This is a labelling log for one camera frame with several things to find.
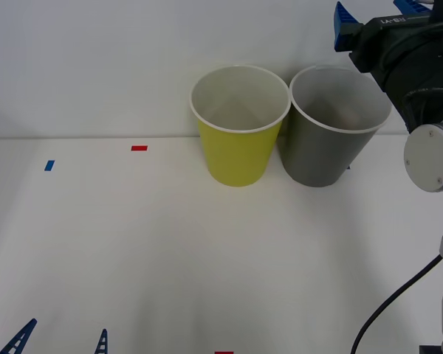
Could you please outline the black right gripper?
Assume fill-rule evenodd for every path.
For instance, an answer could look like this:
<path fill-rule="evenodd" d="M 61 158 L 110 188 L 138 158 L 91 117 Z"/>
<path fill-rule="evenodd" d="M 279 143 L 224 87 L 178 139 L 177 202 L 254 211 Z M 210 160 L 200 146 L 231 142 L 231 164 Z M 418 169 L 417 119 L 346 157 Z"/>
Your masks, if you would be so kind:
<path fill-rule="evenodd" d="M 392 68 L 428 41 L 443 38 L 443 18 L 414 0 L 393 0 L 401 15 L 360 23 L 341 4 L 334 10 L 334 50 L 348 52 L 361 73 L 385 80 Z"/>

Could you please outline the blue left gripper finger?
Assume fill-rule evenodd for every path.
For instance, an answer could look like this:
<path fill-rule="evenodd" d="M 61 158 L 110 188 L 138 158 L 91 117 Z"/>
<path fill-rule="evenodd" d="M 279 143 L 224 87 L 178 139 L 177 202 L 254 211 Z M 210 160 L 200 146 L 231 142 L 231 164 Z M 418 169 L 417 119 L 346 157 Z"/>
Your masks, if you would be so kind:
<path fill-rule="evenodd" d="M 0 354 L 22 354 L 22 351 L 37 323 L 38 321 L 36 319 L 31 319 L 1 349 Z"/>
<path fill-rule="evenodd" d="M 108 354 L 108 332 L 103 329 L 97 343 L 95 354 Z"/>

